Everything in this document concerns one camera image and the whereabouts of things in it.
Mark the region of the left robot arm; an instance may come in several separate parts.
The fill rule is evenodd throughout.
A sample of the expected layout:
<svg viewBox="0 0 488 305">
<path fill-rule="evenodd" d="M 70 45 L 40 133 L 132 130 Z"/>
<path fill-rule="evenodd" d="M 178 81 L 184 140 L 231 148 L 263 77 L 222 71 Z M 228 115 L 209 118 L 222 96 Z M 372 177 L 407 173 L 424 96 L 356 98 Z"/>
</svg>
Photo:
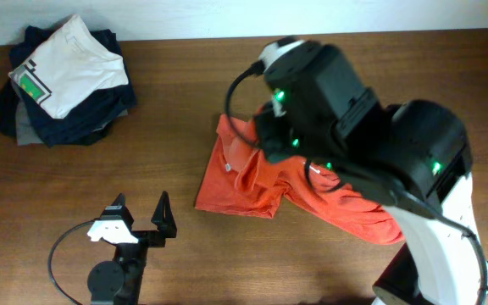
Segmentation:
<svg viewBox="0 0 488 305">
<path fill-rule="evenodd" d="M 87 235 L 115 250 L 112 259 L 98 263 L 88 275 L 92 304 L 138 303 L 148 250 L 164 247 L 168 239 L 177 236 L 168 192 L 162 192 L 151 222 L 154 230 L 133 230 L 134 219 L 122 193 L 94 220 Z"/>
</svg>

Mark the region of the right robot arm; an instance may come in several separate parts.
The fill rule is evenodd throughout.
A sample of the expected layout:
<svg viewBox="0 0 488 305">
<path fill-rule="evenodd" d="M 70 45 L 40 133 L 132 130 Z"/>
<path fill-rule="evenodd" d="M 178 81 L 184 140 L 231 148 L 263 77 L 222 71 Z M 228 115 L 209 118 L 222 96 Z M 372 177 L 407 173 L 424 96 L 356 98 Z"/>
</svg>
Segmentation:
<svg viewBox="0 0 488 305">
<path fill-rule="evenodd" d="M 382 106 L 336 46 L 289 36 L 260 54 L 273 95 L 256 118 L 278 163 L 301 156 L 388 212 L 405 237 L 373 290 L 378 304 L 481 304 L 485 259 L 463 122 L 426 100 Z"/>
</svg>

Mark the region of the grey folded garment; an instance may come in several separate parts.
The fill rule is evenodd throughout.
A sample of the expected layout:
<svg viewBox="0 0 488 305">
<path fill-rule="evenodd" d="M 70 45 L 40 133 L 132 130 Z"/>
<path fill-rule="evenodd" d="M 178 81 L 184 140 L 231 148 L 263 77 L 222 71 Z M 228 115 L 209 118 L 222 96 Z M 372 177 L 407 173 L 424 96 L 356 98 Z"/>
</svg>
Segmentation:
<svg viewBox="0 0 488 305">
<path fill-rule="evenodd" d="M 64 143 L 64 145 L 90 146 L 106 137 L 110 132 L 112 125 L 113 122 L 105 123 L 100 128 L 95 129 L 92 133 L 83 136 L 76 141 L 67 141 Z M 23 102 L 19 102 L 16 108 L 15 128 L 18 146 L 43 144 L 42 139 L 37 135 L 31 126 L 31 122 Z"/>
</svg>

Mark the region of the red orange t-shirt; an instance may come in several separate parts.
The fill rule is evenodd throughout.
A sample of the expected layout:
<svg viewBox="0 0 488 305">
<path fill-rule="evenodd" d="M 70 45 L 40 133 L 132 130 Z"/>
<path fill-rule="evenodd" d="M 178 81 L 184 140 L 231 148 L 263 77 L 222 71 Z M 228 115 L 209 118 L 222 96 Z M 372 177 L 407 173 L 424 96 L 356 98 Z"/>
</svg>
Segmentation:
<svg viewBox="0 0 488 305">
<path fill-rule="evenodd" d="M 317 164 L 304 171 L 305 158 L 291 157 L 277 164 L 249 147 L 230 128 L 255 137 L 252 121 L 222 114 L 202 179 L 195 208 L 202 211 L 272 219 L 286 198 L 299 208 L 364 241 L 390 245 L 404 240 L 393 217 L 338 175 Z"/>
</svg>

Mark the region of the white folded t-shirt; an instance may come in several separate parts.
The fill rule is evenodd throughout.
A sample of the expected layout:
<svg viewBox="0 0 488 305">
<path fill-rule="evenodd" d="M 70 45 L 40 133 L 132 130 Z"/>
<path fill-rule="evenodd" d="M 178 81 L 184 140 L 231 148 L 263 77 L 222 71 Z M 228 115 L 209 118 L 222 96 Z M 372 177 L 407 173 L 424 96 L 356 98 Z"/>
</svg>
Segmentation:
<svg viewBox="0 0 488 305">
<path fill-rule="evenodd" d="M 8 76 L 54 119 L 65 118 L 96 90 L 129 83 L 123 57 L 96 40 L 78 14 Z"/>
</svg>

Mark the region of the navy folded garment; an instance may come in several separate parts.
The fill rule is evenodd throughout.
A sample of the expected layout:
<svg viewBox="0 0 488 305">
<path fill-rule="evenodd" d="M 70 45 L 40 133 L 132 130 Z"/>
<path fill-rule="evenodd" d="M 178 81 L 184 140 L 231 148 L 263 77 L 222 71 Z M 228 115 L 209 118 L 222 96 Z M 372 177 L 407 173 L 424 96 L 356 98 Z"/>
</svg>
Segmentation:
<svg viewBox="0 0 488 305">
<path fill-rule="evenodd" d="M 43 30 L 28 26 L 23 42 L 13 47 L 9 58 L 14 69 L 22 64 L 55 30 Z M 116 35 L 110 30 L 90 31 L 92 36 L 110 52 L 122 56 Z M 136 95 L 132 88 L 128 69 L 125 73 L 129 83 L 110 89 L 94 91 L 82 103 L 73 108 L 65 118 L 50 117 L 31 97 L 18 88 L 9 78 L 0 91 L 0 132 L 16 138 L 15 113 L 19 102 L 25 104 L 31 126 L 42 141 L 49 147 L 76 141 L 92 133 L 103 124 L 112 122 L 125 110 L 136 105 Z"/>
</svg>

